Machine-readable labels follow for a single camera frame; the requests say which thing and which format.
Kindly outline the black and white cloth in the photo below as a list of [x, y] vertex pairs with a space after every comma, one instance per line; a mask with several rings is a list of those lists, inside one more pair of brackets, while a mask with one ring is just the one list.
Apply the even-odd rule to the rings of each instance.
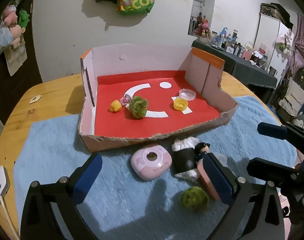
[[175, 139], [172, 144], [172, 166], [174, 176], [179, 179], [196, 182], [200, 177], [194, 153], [198, 138]]

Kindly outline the green fuzzy ball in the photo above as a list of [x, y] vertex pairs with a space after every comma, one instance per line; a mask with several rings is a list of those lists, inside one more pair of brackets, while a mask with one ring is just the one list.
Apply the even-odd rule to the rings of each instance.
[[129, 111], [135, 119], [142, 119], [145, 117], [148, 108], [148, 100], [141, 96], [135, 96], [129, 102]]
[[201, 187], [193, 186], [181, 194], [179, 201], [185, 209], [199, 212], [207, 207], [209, 196]]

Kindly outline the green fuzzy ball in tray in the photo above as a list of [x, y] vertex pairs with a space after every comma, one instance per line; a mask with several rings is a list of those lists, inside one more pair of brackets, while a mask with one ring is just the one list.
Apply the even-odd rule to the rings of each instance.
[[141, 96], [135, 96], [129, 102], [129, 111], [135, 119], [142, 119], [145, 117], [148, 108], [148, 100]]

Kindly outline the pink rounded gadget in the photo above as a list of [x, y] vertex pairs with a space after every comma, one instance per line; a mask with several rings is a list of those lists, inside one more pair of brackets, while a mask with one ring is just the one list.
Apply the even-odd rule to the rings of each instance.
[[163, 146], [152, 144], [137, 150], [131, 156], [130, 163], [141, 179], [149, 181], [158, 178], [170, 168], [172, 157]]

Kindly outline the pink plastic clothes peg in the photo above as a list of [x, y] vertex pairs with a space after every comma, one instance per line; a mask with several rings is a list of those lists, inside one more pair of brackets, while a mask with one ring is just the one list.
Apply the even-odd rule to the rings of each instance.
[[198, 172], [200, 173], [200, 180], [202, 181], [203, 185], [206, 187], [207, 191], [211, 195], [211, 197], [215, 200], [220, 200], [220, 197], [215, 190], [209, 176], [206, 174], [205, 169], [203, 167], [203, 159], [201, 159], [197, 164]]

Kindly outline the white refrigerator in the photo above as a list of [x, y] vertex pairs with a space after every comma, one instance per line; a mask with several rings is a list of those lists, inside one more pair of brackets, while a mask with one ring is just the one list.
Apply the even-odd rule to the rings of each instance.
[[294, 33], [280, 20], [260, 14], [254, 49], [267, 56], [265, 69], [281, 81], [292, 54]]

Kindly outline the yellow duck toy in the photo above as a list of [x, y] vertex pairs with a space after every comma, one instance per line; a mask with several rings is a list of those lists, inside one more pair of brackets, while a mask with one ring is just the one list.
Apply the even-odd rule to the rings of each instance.
[[110, 107], [109, 107], [109, 111], [110, 112], [119, 112], [121, 109], [122, 109], [122, 104], [120, 103], [119, 100], [114, 100], [111, 104], [110, 104]]

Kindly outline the dark cluttered side table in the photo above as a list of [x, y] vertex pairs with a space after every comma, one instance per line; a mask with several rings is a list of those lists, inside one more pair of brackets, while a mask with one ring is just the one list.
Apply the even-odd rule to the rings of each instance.
[[277, 79], [256, 65], [225, 51], [217, 50], [195, 40], [192, 46], [211, 53], [225, 61], [224, 71], [249, 88], [264, 103], [268, 103], [276, 89]]

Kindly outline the pink plush on side table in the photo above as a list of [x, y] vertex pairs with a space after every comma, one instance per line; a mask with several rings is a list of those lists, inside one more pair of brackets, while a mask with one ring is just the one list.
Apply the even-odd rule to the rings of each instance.
[[207, 37], [211, 33], [209, 28], [208, 20], [201, 20], [201, 23], [194, 31], [194, 35], [200, 37]]

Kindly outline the small pink capsule toy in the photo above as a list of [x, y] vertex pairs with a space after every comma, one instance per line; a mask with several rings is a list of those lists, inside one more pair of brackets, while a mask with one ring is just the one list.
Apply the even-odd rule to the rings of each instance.
[[132, 97], [128, 94], [124, 94], [120, 99], [119, 102], [122, 106], [126, 106], [130, 101], [132, 100]]

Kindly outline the small doll figurine black hair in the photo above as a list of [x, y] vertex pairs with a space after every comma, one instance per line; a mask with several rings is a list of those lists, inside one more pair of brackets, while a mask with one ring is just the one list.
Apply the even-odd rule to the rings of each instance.
[[204, 157], [205, 154], [210, 152], [210, 143], [200, 142], [194, 148], [194, 154], [196, 159], [200, 160]]

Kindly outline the white square charger device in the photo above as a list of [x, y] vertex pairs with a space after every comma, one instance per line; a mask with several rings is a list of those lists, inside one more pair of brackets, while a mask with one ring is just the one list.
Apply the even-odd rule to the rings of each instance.
[[0, 166], [0, 198], [4, 198], [4, 195], [7, 193], [10, 187], [10, 180], [8, 177], [8, 173], [6, 168], [1, 165]]

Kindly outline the yellow bottle cap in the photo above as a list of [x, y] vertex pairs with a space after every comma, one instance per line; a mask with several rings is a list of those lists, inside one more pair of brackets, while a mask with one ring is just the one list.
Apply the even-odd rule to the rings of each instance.
[[185, 111], [188, 107], [188, 101], [182, 98], [175, 98], [173, 101], [173, 107], [177, 111]]

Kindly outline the clear round plastic lid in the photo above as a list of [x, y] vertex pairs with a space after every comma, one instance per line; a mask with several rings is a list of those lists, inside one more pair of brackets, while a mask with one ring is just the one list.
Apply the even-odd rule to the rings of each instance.
[[187, 101], [193, 101], [196, 98], [196, 92], [188, 88], [183, 88], [179, 90], [179, 97]]

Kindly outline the small wooden tag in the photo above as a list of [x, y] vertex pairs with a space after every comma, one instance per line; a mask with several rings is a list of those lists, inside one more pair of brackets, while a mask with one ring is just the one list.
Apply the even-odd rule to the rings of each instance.
[[42, 95], [36, 95], [36, 96], [34, 96], [34, 97], [29, 101], [29, 104], [32, 104], [32, 103], [37, 102], [41, 97], [42, 97]]

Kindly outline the pink plush toys hanging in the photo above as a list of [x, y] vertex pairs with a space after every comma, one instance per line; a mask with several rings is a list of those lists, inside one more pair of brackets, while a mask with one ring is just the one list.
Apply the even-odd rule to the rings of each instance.
[[10, 5], [5, 8], [3, 22], [6, 24], [13, 37], [12, 46], [16, 49], [20, 45], [20, 38], [25, 32], [25, 28], [18, 25], [18, 17], [16, 15], [16, 7], [14, 5]]

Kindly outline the cardboard tray with red liner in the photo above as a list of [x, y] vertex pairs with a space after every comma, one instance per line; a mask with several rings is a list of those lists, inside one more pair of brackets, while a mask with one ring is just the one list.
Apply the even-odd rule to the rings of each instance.
[[[187, 46], [114, 44], [89, 49], [80, 59], [85, 91], [78, 131], [91, 152], [205, 131], [227, 124], [236, 101], [221, 89], [224, 60]], [[179, 90], [196, 98], [185, 111], [173, 107]], [[129, 104], [110, 112], [124, 94], [149, 104], [135, 119]]]

